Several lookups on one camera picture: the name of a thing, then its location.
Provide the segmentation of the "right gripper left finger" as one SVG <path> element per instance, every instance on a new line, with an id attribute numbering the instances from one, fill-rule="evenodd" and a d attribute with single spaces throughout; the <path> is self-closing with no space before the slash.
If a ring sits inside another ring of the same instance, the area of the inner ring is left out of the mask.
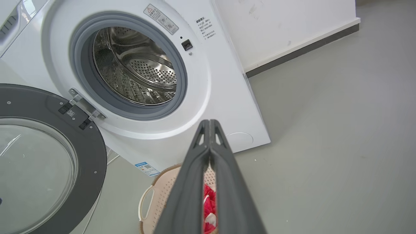
<path id="1" fill-rule="evenodd" d="M 204 173 L 210 152 L 210 122 L 200 122 L 154 234 L 203 234 Z"/>

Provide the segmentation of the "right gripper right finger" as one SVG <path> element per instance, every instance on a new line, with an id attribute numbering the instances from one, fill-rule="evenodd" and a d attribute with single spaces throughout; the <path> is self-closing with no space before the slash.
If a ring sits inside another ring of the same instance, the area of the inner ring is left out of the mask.
<path id="1" fill-rule="evenodd" d="M 219 234 L 266 234 L 219 121 L 211 120 L 211 167 L 216 175 Z"/>

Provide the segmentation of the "round black glass washer door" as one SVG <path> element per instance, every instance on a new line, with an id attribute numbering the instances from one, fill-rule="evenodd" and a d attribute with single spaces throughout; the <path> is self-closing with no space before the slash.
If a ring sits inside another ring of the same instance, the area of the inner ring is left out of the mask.
<path id="1" fill-rule="evenodd" d="M 106 169 L 88 114 L 51 92 L 0 84 L 0 234 L 70 234 Z"/>

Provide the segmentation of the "white front-load washing machine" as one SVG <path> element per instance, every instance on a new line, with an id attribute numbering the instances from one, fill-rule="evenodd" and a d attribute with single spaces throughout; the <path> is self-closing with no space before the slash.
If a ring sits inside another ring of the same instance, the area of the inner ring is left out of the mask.
<path id="1" fill-rule="evenodd" d="M 179 30 L 171 35 L 144 14 L 152 4 Z M 71 63 L 77 26 L 99 12 L 125 12 L 162 30 L 179 50 L 190 90 L 172 114 L 138 121 L 102 107 L 81 86 Z M 202 41 L 194 21 L 210 17 L 216 36 Z M 189 39 L 192 49 L 181 45 Z M 0 0 L 0 84 L 42 89 L 70 101 L 76 89 L 107 118 L 95 119 L 105 145 L 135 166 L 147 162 L 159 172 L 183 162 L 203 120 L 220 122 L 225 136 L 245 132 L 252 148 L 268 144 L 269 134 L 241 63 L 213 0 Z"/>

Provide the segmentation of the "stainless steel washer drum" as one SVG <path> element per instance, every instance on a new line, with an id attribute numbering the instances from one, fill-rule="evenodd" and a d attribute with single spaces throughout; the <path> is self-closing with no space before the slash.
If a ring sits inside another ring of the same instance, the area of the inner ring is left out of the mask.
<path id="1" fill-rule="evenodd" d="M 128 102 L 156 106 L 176 94 L 172 62 L 152 39 L 138 31 L 123 27 L 99 30 L 92 56 L 104 84 Z"/>

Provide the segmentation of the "metal door hinge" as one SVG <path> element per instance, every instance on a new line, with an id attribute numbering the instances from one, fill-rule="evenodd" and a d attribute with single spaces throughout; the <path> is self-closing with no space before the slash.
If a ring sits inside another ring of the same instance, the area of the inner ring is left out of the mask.
<path id="1" fill-rule="evenodd" d="M 81 95 L 76 89 L 71 88 L 68 90 L 68 93 L 72 96 L 72 99 L 69 101 L 71 105 L 76 105 L 82 109 L 86 114 L 88 114 L 88 119 L 94 121 L 95 119 L 105 120 L 105 116 L 95 105 L 91 104 L 83 95 Z"/>

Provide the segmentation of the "grey rubber door gasket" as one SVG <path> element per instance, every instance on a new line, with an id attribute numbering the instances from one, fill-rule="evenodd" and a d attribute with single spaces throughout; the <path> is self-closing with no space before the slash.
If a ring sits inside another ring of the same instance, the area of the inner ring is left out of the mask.
<path id="1" fill-rule="evenodd" d="M 104 84 L 93 62 L 92 43 L 97 32 L 108 27 L 138 31 L 152 39 L 166 53 L 177 76 L 173 99 L 162 105 L 137 105 L 122 99 Z M 172 114 L 184 102 L 190 90 L 185 63 L 174 43 L 156 25 L 125 12 L 99 12 L 84 19 L 72 37 L 71 64 L 81 86 L 91 98 L 112 113 L 132 120 L 152 121 Z"/>

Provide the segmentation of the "cream perforated laundry basket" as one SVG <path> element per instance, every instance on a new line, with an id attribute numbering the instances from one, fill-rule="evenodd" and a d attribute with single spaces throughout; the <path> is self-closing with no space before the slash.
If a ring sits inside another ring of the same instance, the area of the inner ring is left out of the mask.
<path id="1" fill-rule="evenodd" d="M 180 169 L 181 164 L 176 164 L 163 170 L 143 193 L 138 206 L 141 234 L 153 234 Z M 209 166 L 204 173 L 204 185 L 210 186 L 214 191 L 215 176 L 214 170 Z M 218 227 L 210 234 L 219 234 Z"/>

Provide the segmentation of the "red and white garment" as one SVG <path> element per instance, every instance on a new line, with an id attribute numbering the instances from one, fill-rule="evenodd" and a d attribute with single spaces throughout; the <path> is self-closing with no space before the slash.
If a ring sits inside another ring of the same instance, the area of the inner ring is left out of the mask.
<path id="1" fill-rule="evenodd" d="M 203 234 L 210 234 L 217 228 L 216 192 L 204 185 L 203 196 Z"/>

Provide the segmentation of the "blue energy label sticker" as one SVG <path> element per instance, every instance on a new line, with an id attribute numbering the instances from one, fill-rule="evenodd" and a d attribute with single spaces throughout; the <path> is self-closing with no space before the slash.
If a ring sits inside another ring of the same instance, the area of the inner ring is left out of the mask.
<path id="1" fill-rule="evenodd" d="M 148 176 L 156 176 L 160 174 L 160 172 L 157 169 L 155 169 L 153 166 L 150 166 L 150 164 L 148 164 L 147 162 L 137 163 L 135 164 L 135 167 L 140 169 Z"/>

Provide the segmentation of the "round white filter cover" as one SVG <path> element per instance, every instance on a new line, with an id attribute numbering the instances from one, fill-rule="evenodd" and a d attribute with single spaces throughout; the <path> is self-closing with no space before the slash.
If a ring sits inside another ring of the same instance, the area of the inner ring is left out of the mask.
<path id="1" fill-rule="evenodd" d="M 241 152 L 252 148 L 253 137 L 245 132 L 235 132 L 226 136 L 233 153 Z"/>

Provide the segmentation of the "black skirting strip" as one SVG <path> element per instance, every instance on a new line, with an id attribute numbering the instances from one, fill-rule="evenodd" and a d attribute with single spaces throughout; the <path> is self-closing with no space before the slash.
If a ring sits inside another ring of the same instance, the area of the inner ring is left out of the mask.
<path id="1" fill-rule="evenodd" d="M 273 60 L 273 61 L 271 61 L 269 63 L 266 63 L 265 65 L 262 65 L 262 66 L 260 66 L 258 68 L 255 68 L 252 71 L 248 71 L 246 73 L 246 76 L 248 78 L 251 78 L 251 77 L 253 77 L 253 76 L 257 75 L 257 74 L 260 74 L 260 73 L 262 73 L 264 71 L 267 71 L 267 70 L 269 70 L 271 68 L 274 68 L 274 67 L 276 67 L 278 65 L 281 65 L 281 64 L 283 64 L 285 62 L 288 62 L 288 61 L 290 61 L 292 59 L 295 59 L 295 58 L 297 58 L 297 57 L 299 57 L 301 55 L 304 55 L 304 54 L 306 54 L 308 52 L 311 52 L 311 51 L 313 51 L 315 49 L 318 49 L 318 48 L 320 48 L 322 46 L 328 45 L 328 44 L 330 44 L 330 43 L 332 43 L 334 41 L 337 41 L 337 40 L 339 40 L 341 38 L 344 38 L 344 37 L 346 37 L 348 35 L 351 35 L 353 33 L 358 32 L 358 31 L 359 31 L 359 23 L 358 24 L 355 24 L 355 25 L 353 25 L 353 26 L 351 26 L 349 28 L 346 28 L 346 29 L 344 29 L 344 30 L 342 30 L 340 32 L 337 32 L 337 33 L 335 33 L 333 35 L 330 35 L 330 36 L 328 36 L 326 38 L 323 38 L 321 40 L 318 40 L 317 42 L 314 42 L 314 43 L 312 43 L 310 45 L 307 45 L 305 47 L 302 47 L 301 49 L 298 49 L 298 50 L 296 50 L 294 52 L 291 52 L 291 53 L 289 53 L 287 55 L 284 55 L 283 57 L 280 57 L 280 58 L 275 59 L 275 60 Z"/>

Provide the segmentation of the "black text sticker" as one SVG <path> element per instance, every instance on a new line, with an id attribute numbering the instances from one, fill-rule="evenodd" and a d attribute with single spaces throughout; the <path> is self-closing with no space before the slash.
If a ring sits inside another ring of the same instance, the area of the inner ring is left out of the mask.
<path id="1" fill-rule="evenodd" d="M 210 17 L 200 17 L 194 21 L 196 32 L 202 41 L 206 41 L 216 36 L 216 28 Z"/>

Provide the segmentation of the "grey warning sticker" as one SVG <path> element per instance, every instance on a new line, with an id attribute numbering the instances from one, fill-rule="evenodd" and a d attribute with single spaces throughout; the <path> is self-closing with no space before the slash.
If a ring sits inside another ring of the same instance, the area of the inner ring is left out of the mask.
<path id="1" fill-rule="evenodd" d="M 156 21 L 159 25 L 161 25 L 162 28 L 168 31 L 171 35 L 174 35 L 179 30 L 179 27 L 172 20 L 170 20 L 164 13 L 162 13 L 152 4 L 149 4 L 144 9 L 144 14 Z"/>

